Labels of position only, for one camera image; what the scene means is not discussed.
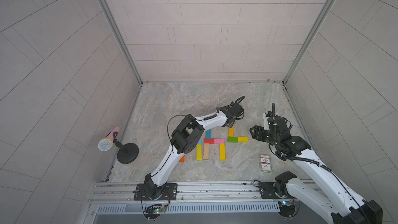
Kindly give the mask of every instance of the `orange wooden block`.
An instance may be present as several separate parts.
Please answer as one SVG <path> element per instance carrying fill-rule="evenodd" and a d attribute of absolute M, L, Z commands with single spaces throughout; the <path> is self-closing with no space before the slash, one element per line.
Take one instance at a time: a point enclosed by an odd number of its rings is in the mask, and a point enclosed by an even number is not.
<path fill-rule="evenodd" d="M 205 143 L 203 147 L 203 160 L 209 159 L 209 144 Z"/>

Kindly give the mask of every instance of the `wooden block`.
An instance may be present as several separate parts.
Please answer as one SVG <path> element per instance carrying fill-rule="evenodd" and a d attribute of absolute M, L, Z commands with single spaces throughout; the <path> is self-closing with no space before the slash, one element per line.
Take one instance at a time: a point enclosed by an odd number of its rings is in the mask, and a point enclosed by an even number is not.
<path fill-rule="evenodd" d="M 208 160 L 209 159 L 209 144 L 205 143 L 203 146 L 203 159 Z"/>
<path fill-rule="evenodd" d="M 233 137 L 234 136 L 234 127 L 232 126 L 232 128 L 229 128 L 228 130 L 228 137 Z"/>
<path fill-rule="evenodd" d="M 214 144 L 214 138 L 205 138 L 205 144 Z"/>
<path fill-rule="evenodd" d="M 220 160 L 225 161 L 225 144 L 220 144 Z"/>
<path fill-rule="evenodd" d="M 247 143 L 247 142 L 249 142 L 249 138 L 248 137 L 238 137 L 238 142 L 239 143 Z"/>
<path fill-rule="evenodd" d="M 201 144 L 198 144 L 196 146 L 196 160 L 197 161 L 202 160 L 202 145 Z"/>
<path fill-rule="evenodd" d="M 237 143 L 238 137 L 228 137 L 228 143 Z"/>
<path fill-rule="evenodd" d="M 224 144 L 224 143 L 225 143 L 224 139 L 221 139 L 221 138 L 214 139 L 214 144 Z"/>
<path fill-rule="evenodd" d="M 206 138 L 211 138 L 211 129 L 206 131 Z"/>

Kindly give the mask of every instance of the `yellow wooden block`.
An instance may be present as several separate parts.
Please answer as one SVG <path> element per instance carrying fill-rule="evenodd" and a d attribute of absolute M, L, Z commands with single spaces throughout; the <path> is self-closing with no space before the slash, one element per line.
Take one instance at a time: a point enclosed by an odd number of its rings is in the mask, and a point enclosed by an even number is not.
<path fill-rule="evenodd" d="M 234 136 L 234 127 L 232 126 L 232 128 L 229 128 L 228 130 L 228 137 L 233 137 Z"/>
<path fill-rule="evenodd" d="M 196 160 L 197 161 L 202 160 L 202 145 L 201 144 L 196 145 Z"/>
<path fill-rule="evenodd" d="M 225 161 L 225 144 L 220 144 L 220 160 Z"/>
<path fill-rule="evenodd" d="M 247 142 L 249 142 L 249 138 L 248 137 L 238 137 L 238 142 L 239 143 L 247 143 Z"/>

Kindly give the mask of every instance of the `gray marble surface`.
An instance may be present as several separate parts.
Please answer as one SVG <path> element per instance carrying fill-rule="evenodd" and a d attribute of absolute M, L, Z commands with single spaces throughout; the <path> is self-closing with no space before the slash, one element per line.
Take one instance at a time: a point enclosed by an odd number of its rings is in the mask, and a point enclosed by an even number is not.
<path fill-rule="evenodd" d="M 225 143 L 226 161 L 220 161 L 218 145 L 210 145 L 209 160 L 196 160 L 196 149 L 185 155 L 171 172 L 168 181 L 271 180 L 291 171 L 300 179 L 310 177 L 295 163 L 281 161 L 271 154 L 268 144 L 251 138 L 249 128 L 263 126 L 262 115 L 276 104 L 276 114 L 293 124 L 292 135 L 302 136 L 296 118 L 279 83 L 153 83 L 144 84 L 126 127 L 123 140 L 140 148 L 137 159 L 127 165 L 116 161 L 111 182 L 138 182 L 152 172 L 162 160 L 170 144 L 166 125 L 176 114 L 203 116 L 212 113 L 240 96 L 245 109 L 243 120 L 235 122 L 234 136 L 249 137 L 248 143 Z M 169 125 L 171 133 L 183 117 L 175 117 Z M 211 130 L 212 138 L 228 137 L 227 127 Z M 261 172 L 259 154 L 271 156 L 272 172 Z"/>

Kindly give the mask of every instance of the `pink wooden block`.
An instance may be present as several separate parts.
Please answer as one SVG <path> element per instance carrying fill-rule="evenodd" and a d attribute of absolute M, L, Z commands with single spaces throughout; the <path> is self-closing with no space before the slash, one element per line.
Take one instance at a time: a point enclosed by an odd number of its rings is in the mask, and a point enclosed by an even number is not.
<path fill-rule="evenodd" d="M 225 143 L 224 139 L 220 139 L 220 138 L 214 139 L 214 144 L 224 144 L 224 143 Z"/>

